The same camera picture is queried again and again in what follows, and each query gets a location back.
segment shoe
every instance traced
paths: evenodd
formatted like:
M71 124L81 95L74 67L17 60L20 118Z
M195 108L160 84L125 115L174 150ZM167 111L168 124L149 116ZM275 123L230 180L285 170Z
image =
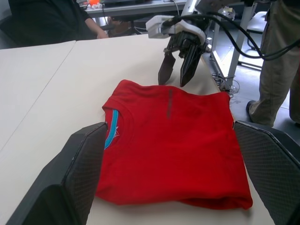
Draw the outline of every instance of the shoe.
M249 109L250 109L250 106L254 103L254 102L256 102L256 101L254 101L254 100L251 100L251 101L249 101L248 103L247 103L247 106L246 106L246 111L247 111L247 113L249 114Z

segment person's hand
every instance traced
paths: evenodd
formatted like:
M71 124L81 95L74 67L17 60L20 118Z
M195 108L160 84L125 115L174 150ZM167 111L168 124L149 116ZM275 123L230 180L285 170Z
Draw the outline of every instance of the person's hand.
M104 30L99 31L97 34L97 39L104 39L104 38L108 38L108 35L105 33Z

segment khaki pants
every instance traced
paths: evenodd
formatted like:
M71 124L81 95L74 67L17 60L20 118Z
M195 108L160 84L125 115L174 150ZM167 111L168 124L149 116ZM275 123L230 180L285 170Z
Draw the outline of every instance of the khaki pants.
M282 0L271 5L262 37L262 52L273 53L300 38L300 9L287 7ZM273 126L276 114L290 92L290 117L300 123L300 49L288 51L276 60L264 61L260 75L260 99L249 114L254 123Z

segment table surface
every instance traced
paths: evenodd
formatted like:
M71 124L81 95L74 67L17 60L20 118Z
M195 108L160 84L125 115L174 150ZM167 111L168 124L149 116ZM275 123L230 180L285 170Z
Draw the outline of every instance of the table surface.
M0 51L0 151L74 44Z
M179 10L184 8L187 0L176 0ZM116 6L116 7L104 7L104 14L101 8L92 9L87 8L86 12L91 17L103 17L105 16L121 16L121 15L136 15L136 14L147 14L147 13L160 13L167 11L176 11L177 8L174 2L164 0L153 0L147 1L142 4L127 5L127 6Z
M0 186L0 224L9 219L42 168L72 133L104 121L102 105L121 80L157 84L167 43L168 39L148 39L146 35L76 42L0 152L0 180L5 184ZM168 84L178 87L182 59L175 58ZM183 89L198 95L218 92L202 60ZM249 211L209 210L179 202L115 206L95 198L87 224L274 225L250 180L249 184L254 200Z

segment red t-shirt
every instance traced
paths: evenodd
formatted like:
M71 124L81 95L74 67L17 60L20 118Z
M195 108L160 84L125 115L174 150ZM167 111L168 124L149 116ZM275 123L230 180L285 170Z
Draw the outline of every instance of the red t-shirt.
M103 106L109 132L96 196L248 209L252 198L229 96L123 80Z

